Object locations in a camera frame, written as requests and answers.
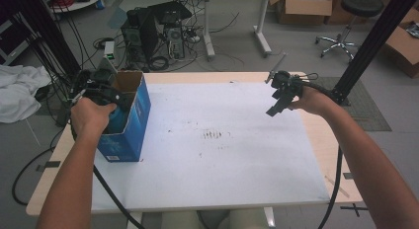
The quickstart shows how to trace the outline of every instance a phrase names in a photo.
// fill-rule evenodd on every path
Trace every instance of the person's arm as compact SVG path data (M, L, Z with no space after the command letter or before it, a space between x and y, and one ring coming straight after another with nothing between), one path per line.
M377 228L419 228L416 196L377 144L344 109L307 87L302 98L289 108L320 115L329 123Z
M115 107L82 98L71 109L77 139L49 190L37 228L90 228L96 147Z

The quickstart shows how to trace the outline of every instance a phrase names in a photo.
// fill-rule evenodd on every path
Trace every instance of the forearm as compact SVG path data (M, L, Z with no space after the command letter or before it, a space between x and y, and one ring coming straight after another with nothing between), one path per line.
M330 105L321 115L335 133L377 227L394 223L402 228L417 218L416 197L376 143L340 107Z
M37 228L90 228L98 137L79 136L49 190Z

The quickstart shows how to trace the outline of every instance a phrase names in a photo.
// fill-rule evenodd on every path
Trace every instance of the table leg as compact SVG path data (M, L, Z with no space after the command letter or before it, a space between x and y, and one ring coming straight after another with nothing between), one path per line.
M277 228L275 226L275 218L274 218L274 208L272 207L264 207L266 219L268 220L268 226L270 229Z
M142 221L142 212L132 212L132 213L130 213L130 215L137 222L141 223L141 221ZM126 229L137 229L137 227L135 225L133 225L132 223L128 222L128 224L126 225Z
M210 20L210 15L209 15L209 3L210 0L205 0L205 16L204 16L204 42L206 43L206 47L207 47L207 56L208 59L211 60L212 58L215 57L215 51L213 50L212 47L212 41L210 40L210 26L209 26L209 20Z
M263 24L265 22L266 9L268 7L268 1L269 0L262 0L261 14L259 17L259 25L253 26L253 28L255 29L256 38L258 39L259 43L261 43L262 48L264 50L265 58L268 57L268 55L272 53L271 48L268 45L268 42L266 41L265 37L262 34Z

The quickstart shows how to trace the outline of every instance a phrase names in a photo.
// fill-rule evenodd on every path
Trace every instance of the pen marks on table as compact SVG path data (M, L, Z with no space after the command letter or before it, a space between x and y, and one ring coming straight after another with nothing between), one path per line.
M218 138L221 138L223 136L231 137L231 133L230 132L223 133L223 132L221 132L219 130L216 130L216 129L213 129L213 128L203 129L203 134L202 134L203 139L218 139Z

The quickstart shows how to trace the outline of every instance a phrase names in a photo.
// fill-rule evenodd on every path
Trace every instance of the carpet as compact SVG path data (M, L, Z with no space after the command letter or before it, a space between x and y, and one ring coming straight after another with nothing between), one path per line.
M319 77L310 82L326 89L333 89L339 77ZM391 131L376 103L368 93L364 84L359 80L348 95L349 106L343 107L364 131Z

